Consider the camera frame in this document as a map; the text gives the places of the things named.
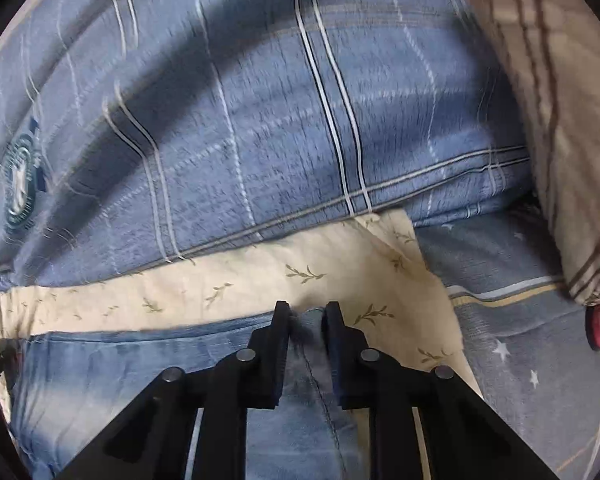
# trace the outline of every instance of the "silver screw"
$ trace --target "silver screw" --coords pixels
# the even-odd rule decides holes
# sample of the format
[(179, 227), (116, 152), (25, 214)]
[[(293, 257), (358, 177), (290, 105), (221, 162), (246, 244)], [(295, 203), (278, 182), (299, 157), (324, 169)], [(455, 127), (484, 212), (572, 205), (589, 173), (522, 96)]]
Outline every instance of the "silver screw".
[(436, 373), (436, 376), (440, 379), (450, 379), (454, 376), (453, 369), (446, 365), (436, 366), (434, 368), (434, 372)]
[(251, 350), (251, 348), (243, 348), (242, 350), (238, 350), (236, 352), (235, 357), (238, 359), (238, 361), (247, 363), (255, 359), (256, 352), (255, 350)]
[(184, 370), (182, 368), (178, 368), (177, 366), (172, 366), (163, 370), (162, 372), (162, 380), (167, 383), (173, 383), (173, 381), (179, 380), (184, 375)]
[(380, 352), (375, 348), (365, 348), (360, 352), (360, 358), (367, 363), (373, 363), (380, 358)]

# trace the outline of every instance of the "beige fabric with brown stripes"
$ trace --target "beige fabric with brown stripes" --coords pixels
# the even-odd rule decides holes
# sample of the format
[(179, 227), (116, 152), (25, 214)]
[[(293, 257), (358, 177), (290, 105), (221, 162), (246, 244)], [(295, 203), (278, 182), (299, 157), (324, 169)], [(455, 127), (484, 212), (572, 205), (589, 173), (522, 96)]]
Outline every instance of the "beige fabric with brown stripes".
[(600, 303), (600, 22), (583, 0), (469, 0), (512, 81), (571, 295)]
[[(102, 283), (14, 287), (0, 294), (0, 338), (191, 326), (267, 312), (277, 300), (296, 310), (337, 300), (371, 346), (411, 368), (444, 362), (478, 391), (445, 287), (403, 210)], [(3, 383), (0, 396), (8, 415)]]

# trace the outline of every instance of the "cream fabric with leaf print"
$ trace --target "cream fabric with leaf print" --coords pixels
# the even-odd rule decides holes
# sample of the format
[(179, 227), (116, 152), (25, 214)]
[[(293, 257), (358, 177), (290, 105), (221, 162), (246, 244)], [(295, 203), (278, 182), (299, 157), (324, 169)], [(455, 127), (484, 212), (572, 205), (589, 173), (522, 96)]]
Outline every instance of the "cream fabric with leaf print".
[[(0, 339), (163, 329), (339, 301), (370, 346), (420, 369), (449, 364), (476, 391), (458, 320), (407, 215), (393, 210), (73, 288), (0, 293)], [(3, 405), (8, 409), (4, 388)]]

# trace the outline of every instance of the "blue plaid fabric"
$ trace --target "blue plaid fabric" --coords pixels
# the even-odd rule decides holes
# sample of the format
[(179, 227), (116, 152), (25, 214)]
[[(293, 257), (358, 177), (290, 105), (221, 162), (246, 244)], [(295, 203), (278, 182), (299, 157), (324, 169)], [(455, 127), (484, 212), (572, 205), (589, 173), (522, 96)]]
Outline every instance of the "blue plaid fabric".
[(464, 0), (43, 0), (0, 51), (0, 290), (530, 186)]

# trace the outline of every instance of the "white star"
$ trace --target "white star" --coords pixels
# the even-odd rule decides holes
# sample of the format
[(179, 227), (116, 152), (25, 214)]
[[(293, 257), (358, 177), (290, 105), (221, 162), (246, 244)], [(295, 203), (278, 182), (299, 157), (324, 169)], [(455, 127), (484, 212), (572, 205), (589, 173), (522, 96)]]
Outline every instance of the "white star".
[(500, 354), (500, 358), (502, 359), (502, 362), (505, 361), (505, 357), (508, 355), (511, 355), (509, 353), (509, 350), (507, 350), (507, 345), (505, 343), (502, 343), (500, 341), (498, 341), (496, 339), (496, 343), (498, 344), (498, 347), (493, 351), (494, 354)]
[(540, 384), (540, 381), (538, 381), (538, 372), (531, 370), (531, 378), (529, 379), (529, 382), (533, 384), (534, 390), (538, 387), (538, 384)]

